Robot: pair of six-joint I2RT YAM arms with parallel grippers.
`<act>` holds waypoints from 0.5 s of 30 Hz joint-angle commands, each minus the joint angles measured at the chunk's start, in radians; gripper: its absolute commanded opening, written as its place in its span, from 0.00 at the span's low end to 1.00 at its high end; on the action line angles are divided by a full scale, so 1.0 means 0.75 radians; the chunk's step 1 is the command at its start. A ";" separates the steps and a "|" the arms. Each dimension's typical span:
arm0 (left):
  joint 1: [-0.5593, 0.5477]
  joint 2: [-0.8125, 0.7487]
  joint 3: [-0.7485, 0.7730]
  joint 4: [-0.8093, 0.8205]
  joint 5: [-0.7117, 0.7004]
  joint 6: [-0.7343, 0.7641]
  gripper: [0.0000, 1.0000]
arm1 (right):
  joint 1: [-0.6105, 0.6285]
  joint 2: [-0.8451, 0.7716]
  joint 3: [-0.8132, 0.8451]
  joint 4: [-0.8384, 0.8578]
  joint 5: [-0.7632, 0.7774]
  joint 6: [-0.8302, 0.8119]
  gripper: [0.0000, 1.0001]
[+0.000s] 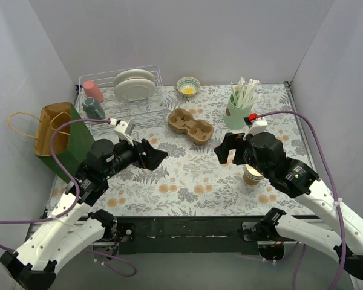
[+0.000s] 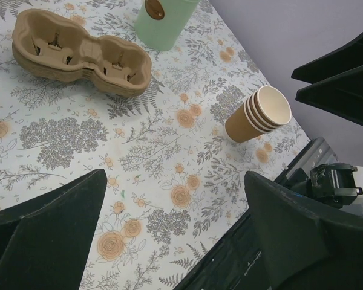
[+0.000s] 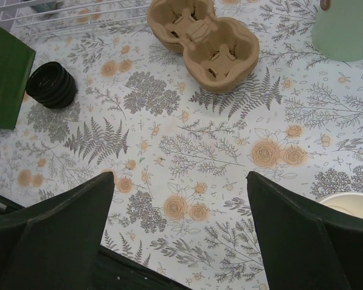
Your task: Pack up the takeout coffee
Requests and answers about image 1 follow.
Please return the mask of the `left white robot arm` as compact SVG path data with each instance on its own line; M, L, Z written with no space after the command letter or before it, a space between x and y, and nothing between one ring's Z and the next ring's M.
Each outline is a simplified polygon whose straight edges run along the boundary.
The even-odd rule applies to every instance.
M1 264L24 289L49 289L60 269L87 246L116 237L117 219L105 210L90 211L108 190L108 180L130 165L153 171L167 156L146 139L95 141L49 221L16 250L6 251Z

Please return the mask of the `cardboard cup carrier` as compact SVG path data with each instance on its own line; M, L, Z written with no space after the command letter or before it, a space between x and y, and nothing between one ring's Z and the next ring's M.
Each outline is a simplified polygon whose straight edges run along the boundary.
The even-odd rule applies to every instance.
M168 126L178 134L185 134L196 144L206 144L214 134L214 127L202 119L195 119L185 109L174 109L167 119Z

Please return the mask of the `green paper bag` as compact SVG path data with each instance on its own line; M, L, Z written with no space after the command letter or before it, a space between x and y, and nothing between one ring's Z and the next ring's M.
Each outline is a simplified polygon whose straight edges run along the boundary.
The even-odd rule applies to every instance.
M47 105L41 109L38 117L36 135L31 136L34 139L35 155L66 183L70 182L70 178L53 159L50 152L50 138L59 126L80 119L78 111L69 102ZM53 150L65 169L74 176L93 143L94 138L86 124L79 122L61 129L56 134Z

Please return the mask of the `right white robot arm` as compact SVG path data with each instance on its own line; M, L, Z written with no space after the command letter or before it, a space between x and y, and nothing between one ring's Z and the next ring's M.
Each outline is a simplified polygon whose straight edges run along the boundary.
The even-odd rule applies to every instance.
M227 162L230 150L233 163L253 167L271 186L293 198L317 215L329 229L271 209L261 220L263 236L269 240L288 237L330 256L344 266L351 276L363 280L363 218L333 193L306 163L286 155L283 144L268 132L252 134L226 133L214 150L221 164Z

